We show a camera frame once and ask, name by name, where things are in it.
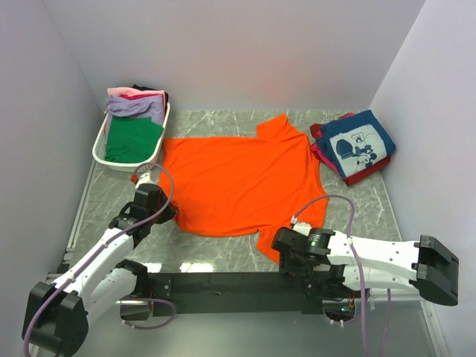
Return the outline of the orange t shirt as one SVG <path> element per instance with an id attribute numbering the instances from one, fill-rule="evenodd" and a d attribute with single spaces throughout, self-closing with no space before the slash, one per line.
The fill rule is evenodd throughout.
<path id="1" fill-rule="evenodd" d="M 159 184 L 177 207 L 176 224 L 206 237 L 257 233 L 257 250 L 273 262 L 277 230 L 314 198 L 300 217 L 324 223 L 327 199 L 319 161 L 306 133 L 281 114 L 260 123 L 254 137 L 167 138 Z"/>

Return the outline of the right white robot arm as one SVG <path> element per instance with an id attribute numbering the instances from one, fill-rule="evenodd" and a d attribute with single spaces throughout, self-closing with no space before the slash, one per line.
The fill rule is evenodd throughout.
<path id="1" fill-rule="evenodd" d="M 432 236 L 391 242 L 297 223 L 279 228 L 271 246 L 280 272 L 303 277 L 322 299 L 366 288 L 418 292 L 442 306 L 459 302 L 459 260 Z"/>

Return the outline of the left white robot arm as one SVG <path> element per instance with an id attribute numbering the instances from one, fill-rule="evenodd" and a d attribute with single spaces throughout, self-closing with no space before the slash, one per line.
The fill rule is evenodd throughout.
<path id="1" fill-rule="evenodd" d="M 35 345 L 57 356 L 73 356 L 89 327 L 122 298 L 152 302 L 147 267 L 126 255 L 154 224 L 172 219 L 171 198 L 153 183 L 139 184 L 96 245 L 52 283 L 37 283 L 28 296 L 22 330 L 23 353 Z"/>

